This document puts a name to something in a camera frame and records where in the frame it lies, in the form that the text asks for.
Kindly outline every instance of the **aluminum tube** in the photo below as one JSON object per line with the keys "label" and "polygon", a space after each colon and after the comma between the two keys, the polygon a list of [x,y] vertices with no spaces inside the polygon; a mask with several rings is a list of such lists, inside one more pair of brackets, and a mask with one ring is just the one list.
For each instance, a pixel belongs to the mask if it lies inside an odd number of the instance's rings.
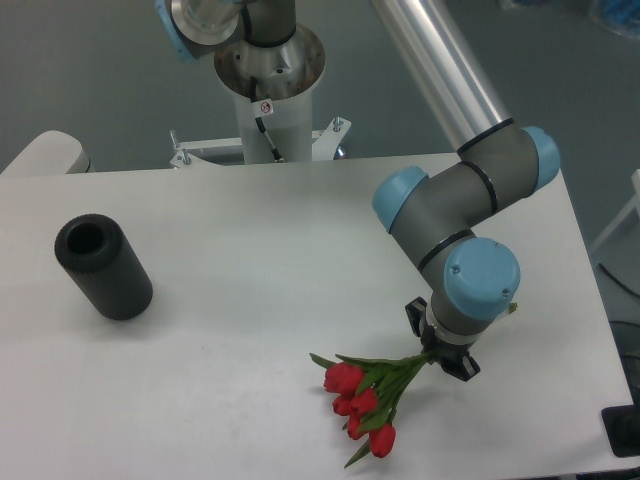
{"label": "aluminum tube", "polygon": [[510,118],[442,0],[371,0],[458,149]]}

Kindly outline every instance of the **bolt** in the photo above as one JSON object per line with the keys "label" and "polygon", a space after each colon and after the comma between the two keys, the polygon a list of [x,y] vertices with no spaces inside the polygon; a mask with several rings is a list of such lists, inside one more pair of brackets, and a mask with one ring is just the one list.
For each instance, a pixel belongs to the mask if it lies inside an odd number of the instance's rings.
{"label": "bolt", "polygon": [[341,130],[342,125],[344,125],[344,121],[340,117],[336,117],[333,119],[333,131],[339,132]]}
{"label": "bolt", "polygon": [[175,130],[169,131],[169,136],[171,137],[171,144],[173,145],[173,151],[177,152],[180,150],[180,142],[178,141],[178,134]]}
{"label": "bolt", "polygon": [[189,152],[187,152],[186,148],[182,149],[182,163],[191,165],[191,157],[189,157]]}

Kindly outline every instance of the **tulip bouquet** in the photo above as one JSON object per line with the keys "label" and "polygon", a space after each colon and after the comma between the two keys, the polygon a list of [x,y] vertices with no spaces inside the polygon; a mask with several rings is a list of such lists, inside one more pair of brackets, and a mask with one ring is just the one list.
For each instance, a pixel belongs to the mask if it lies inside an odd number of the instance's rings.
{"label": "tulip bouquet", "polygon": [[344,468],[372,453],[386,457],[393,448],[396,430],[393,419],[405,389],[420,369],[434,359],[422,353],[402,360],[374,360],[336,355],[341,362],[310,354],[311,359],[326,369],[324,388],[337,393],[333,411],[348,417],[343,430],[353,440],[368,435],[365,443],[349,459]]}

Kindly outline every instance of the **black cylinder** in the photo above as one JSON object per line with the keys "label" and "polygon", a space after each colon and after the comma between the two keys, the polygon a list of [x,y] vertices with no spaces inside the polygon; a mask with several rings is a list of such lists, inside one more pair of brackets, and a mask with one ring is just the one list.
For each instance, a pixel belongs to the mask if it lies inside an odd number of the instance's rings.
{"label": "black cylinder", "polygon": [[58,262],[94,307],[112,320],[142,313],[153,287],[120,226],[109,217],[82,215],[55,242]]}

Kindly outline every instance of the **white chair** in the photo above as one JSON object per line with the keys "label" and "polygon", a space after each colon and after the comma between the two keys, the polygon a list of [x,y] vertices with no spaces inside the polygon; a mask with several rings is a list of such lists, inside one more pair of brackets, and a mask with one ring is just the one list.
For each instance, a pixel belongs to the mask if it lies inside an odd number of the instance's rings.
{"label": "white chair", "polygon": [[92,171],[78,140],[51,130],[33,140],[0,174],[0,178],[40,177]]}

